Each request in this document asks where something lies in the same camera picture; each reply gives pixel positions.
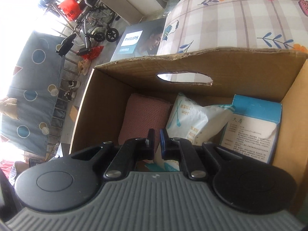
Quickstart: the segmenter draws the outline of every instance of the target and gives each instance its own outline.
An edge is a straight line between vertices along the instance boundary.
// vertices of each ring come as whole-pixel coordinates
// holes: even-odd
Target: blue and white box
[[[241,95],[235,95],[232,104],[235,111],[225,127],[221,146],[269,163],[276,146],[282,105]]]

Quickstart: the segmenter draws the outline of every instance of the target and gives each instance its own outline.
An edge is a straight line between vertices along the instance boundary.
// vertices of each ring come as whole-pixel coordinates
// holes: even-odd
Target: plaid bedsheet
[[[308,0],[181,0],[157,55],[215,47],[308,52]]]

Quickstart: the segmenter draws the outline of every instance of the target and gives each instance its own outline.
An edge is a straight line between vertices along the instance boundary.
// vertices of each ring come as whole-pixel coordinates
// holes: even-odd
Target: philips logo
[[[130,41],[130,40],[137,40],[139,38],[139,36],[134,36],[134,37],[130,37],[130,38],[125,38],[124,41]]]
[[[125,36],[125,38],[124,38],[124,40],[121,44],[121,47],[136,44],[138,42],[138,40],[140,39],[141,34],[142,34],[142,30],[126,34],[126,36]]]

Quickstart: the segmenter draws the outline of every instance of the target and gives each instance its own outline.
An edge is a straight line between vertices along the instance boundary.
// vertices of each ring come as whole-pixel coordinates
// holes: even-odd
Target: metal screw
[[[110,170],[106,173],[106,176],[109,178],[118,178],[121,176],[121,172],[119,170]]]
[[[191,176],[193,178],[203,178],[206,176],[206,172],[201,171],[201,170],[195,170],[193,172],[191,172]]]

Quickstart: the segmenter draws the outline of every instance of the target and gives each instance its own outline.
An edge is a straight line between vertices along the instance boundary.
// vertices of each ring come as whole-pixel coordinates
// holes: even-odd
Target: pink fabric
[[[7,177],[7,179],[9,178],[9,174],[13,165],[14,165],[13,161],[2,160],[0,162],[0,168]]]
[[[119,144],[127,139],[147,137],[149,128],[155,129],[155,151],[160,137],[159,131],[166,127],[171,104],[164,100],[131,94],[128,99],[122,129],[119,134]]]

